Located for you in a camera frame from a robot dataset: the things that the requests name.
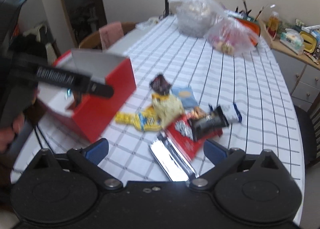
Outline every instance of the bottle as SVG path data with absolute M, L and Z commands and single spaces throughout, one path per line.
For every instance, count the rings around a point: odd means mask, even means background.
M 279 27 L 279 22 L 280 22 L 279 13 L 273 11 L 271 13 L 271 16 L 270 16 L 269 22 L 268 22 L 268 32 L 271 35 L 272 39 L 275 39 L 275 37 L 276 37 L 277 30 Z

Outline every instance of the blue snack package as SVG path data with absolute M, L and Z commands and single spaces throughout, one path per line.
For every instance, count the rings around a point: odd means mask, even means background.
M 191 87 L 172 87 L 171 91 L 173 95 L 181 100 L 183 108 L 194 108 L 199 106 Z

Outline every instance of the brush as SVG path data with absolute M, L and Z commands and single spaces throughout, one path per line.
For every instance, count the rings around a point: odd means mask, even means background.
M 245 0 L 242 0 L 242 1 L 243 1 L 243 4 L 244 4 L 245 13 L 248 14 L 247 3 L 245 2 Z
M 261 12 L 263 11 L 264 6 L 261 7 L 259 13 L 257 14 L 257 16 L 254 18 L 254 21 L 256 21 L 258 19 L 258 17 L 260 16 Z

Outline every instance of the checkered tablecloth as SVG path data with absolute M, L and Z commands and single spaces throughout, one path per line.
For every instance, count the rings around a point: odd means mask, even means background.
M 168 17 L 130 47 L 137 90 L 121 108 L 138 112 L 151 104 L 149 82 L 162 72 L 174 86 L 191 86 L 202 109 L 236 103 L 242 123 L 223 129 L 222 145 L 258 154 L 272 149 L 299 187 L 304 189 L 303 149 L 294 107 L 279 66 L 266 42 L 239 57 L 223 55 L 204 40 L 179 33 Z M 86 142 L 46 115 L 39 126 L 56 153 Z M 128 180 L 168 180 L 148 145 L 156 133 L 139 132 L 114 121 L 101 134 L 108 139 L 108 156 L 99 166 L 126 183 Z M 201 149 L 191 163 L 199 174 L 213 167 Z

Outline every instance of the red box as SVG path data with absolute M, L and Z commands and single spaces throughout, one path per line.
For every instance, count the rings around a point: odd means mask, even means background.
M 190 118 L 191 114 L 187 113 L 182 115 L 174 122 L 172 122 L 165 130 L 165 133 L 168 138 L 172 140 L 174 145 L 179 149 L 179 151 L 183 154 L 183 156 L 187 159 L 187 161 L 191 162 L 194 157 L 196 156 L 198 150 L 204 144 L 205 140 L 209 138 L 213 138 L 215 136 L 221 137 L 223 132 L 222 129 L 215 130 L 212 133 L 209 133 L 207 136 L 204 136 L 198 141 L 193 141 L 188 137 L 183 136 L 180 132 L 175 129 L 176 122 L 182 120 L 187 126 L 190 127 L 188 123 L 188 119 Z
M 73 49 L 53 65 L 91 74 L 92 80 L 105 82 L 113 87 L 112 98 L 83 95 L 81 103 L 69 110 L 68 107 L 74 100 L 73 96 L 66 99 L 67 89 L 39 85 L 38 98 L 48 111 L 79 136 L 91 143 L 95 142 L 136 89 L 130 58 L 97 50 Z

